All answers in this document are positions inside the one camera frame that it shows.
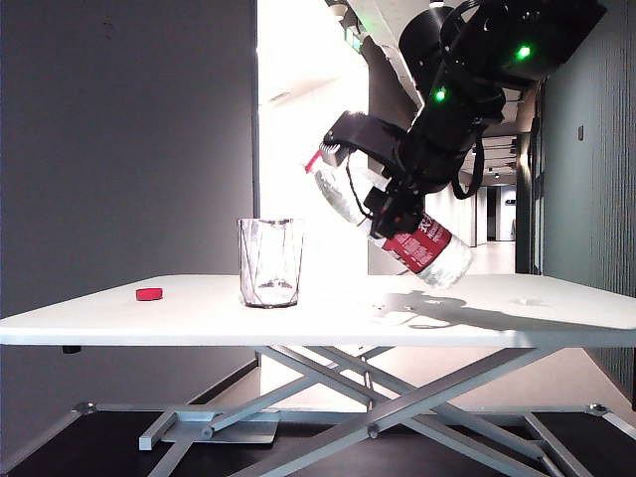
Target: ceiling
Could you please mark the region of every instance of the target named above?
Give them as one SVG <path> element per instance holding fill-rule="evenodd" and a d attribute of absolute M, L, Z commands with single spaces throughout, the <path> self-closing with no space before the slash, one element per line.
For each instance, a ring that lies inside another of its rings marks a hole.
<path fill-rule="evenodd" d="M 262 0 L 257 27 L 261 106 L 300 96 L 351 69 L 366 67 L 343 41 L 342 26 L 323 0 Z"/>
<path fill-rule="evenodd" d="M 421 106 L 421 98 L 413 86 L 410 74 L 399 53 L 398 42 L 408 22 L 427 8 L 428 2 L 426 0 L 349 0 L 348 3 L 374 42 L 384 50 L 404 90 L 417 106 Z M 462 0 L 449 0 L 444 3 L 447 6 L 456 7 L 462 3 Z M 485 137 L 495 136 L 484 140 L 486 149 L 484 176 L 488 178 L 488 176 L 499 174 L 502 184 L 514 184 L 516 183 L 514 168 L 516 153 L 511 153 L 510 150 L 514 147 L 513 140 L 516 139 L 517 134 L 530 130 L 533 114 L 528 118 L 524 108 L 520 108 L 523 102 L 518 91 L 506 89 L 505 93 L 508 102 L 503 111 L 503 123 L 487 130 L 484 134 Z M 534 103 L 534 95 L 527 95 L 527 101 Z M 468 154 L 462 170 L 471 173 L 473 162 L 472 154 Z"/>

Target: table top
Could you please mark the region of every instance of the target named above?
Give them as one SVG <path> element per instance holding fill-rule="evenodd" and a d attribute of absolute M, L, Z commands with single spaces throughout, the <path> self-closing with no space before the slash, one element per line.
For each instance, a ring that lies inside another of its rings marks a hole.
<path fill-rule="evenodd" d="M 163 287 L 164 298 L 135 300 Z M 159 276 L 0 321 L 0 344 L 636 347 L 636 299 L 533 275 L 415 276 L 300 290 L 297 306 L 245 307 L 231 275 Z"/>

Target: black floor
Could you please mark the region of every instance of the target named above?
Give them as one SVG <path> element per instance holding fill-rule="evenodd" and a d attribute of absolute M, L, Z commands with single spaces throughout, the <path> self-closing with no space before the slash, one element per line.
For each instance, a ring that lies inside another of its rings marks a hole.
<path fill-rule="evenodd" d="M 136 450 L 138 436 L 158 416 L 157 412 L 96 412 L 83 416 L 8 475 L 145 477 L 170 447 L 159 443 L 151 452 Z M 594 477 L 636 476 L 636 441 L 604 419 L 582 413 L 544 413 L 538 417 Z M 325 428 L 282 423 L 273 445 L 195 444 L 173 476 L 231 475 Z M 377 440 L 353 445 L 293 475 L 494 477 L 502 474 L 397 427 Z"/>

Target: bottle cap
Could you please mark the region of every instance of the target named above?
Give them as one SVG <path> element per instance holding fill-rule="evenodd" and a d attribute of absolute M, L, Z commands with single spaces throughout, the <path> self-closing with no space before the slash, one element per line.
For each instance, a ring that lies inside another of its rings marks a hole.
<path fill-rule="evenodd" d="M 163 288 L 139 288 L 135 290 L 137 301 L 153 301 L 163 298 Z"/>

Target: white table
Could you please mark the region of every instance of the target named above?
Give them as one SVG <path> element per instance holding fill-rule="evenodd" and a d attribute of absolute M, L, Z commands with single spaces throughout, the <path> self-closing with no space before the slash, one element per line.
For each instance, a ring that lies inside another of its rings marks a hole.
<path fill-rule="evenodd" d="M 137 302 L 134 290 L 163 287 L 164 298 Z M 206 407 L 171 408 L 140 437 L 150 449 L 177 421 L 200 421 L 204 436 L 173 445 L 151 475 L 169 475 L 194 441 L 249 418 L 313 384 L 368 405 L 368 412 L 235 474 L 282 476 L 376 437 L 402 423 L 510 476 L 590 477 L 541 424 L 525 416 L 538 445 L 483 416 L 449 403 L 459 395 L 567 347 L 635 347 L 636 299 L 553 278 L 472 275 L 433 291 L 414 276 L 369 277 L 348 289 L 301 290 L 298 306 L 253 309 L 239 299 L 236 276 L 175 275 L 132 283 L 6 318 L 0 344 L 93 346 L 250 346 L 304 378 L 223 414 Z M 321 365 L 289 349 L 302 346 L 329 359 Z M 372 347 L 353 357 L 336 346 Z M 368 363 L 396 346 L 496 347 L 502 351 L 415 388 Z M 340 372 L 352 370 L 365 385 Z M 388 399 L 373 383 L 396 392 Z M 432 411 L 432 415 L 423 413 Z M 539 472 L 448 427 L 457 423 L 541 461 Z"/>

